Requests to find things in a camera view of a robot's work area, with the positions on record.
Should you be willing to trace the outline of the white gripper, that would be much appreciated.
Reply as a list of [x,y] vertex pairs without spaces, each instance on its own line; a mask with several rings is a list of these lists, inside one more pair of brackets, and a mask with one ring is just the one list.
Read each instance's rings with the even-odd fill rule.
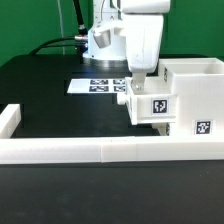
[[163,32],[162,15],[125,15],[126,56],[135,92],[144,91],[145,73],[155,71]]

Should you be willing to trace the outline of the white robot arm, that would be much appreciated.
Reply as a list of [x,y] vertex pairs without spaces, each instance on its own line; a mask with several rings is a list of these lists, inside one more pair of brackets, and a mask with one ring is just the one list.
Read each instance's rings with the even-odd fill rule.
[[156,70],[164,18],[171,0],[93,0],[84,61],[100,66],[128,65],[132,89],[144,90],[146,75]]

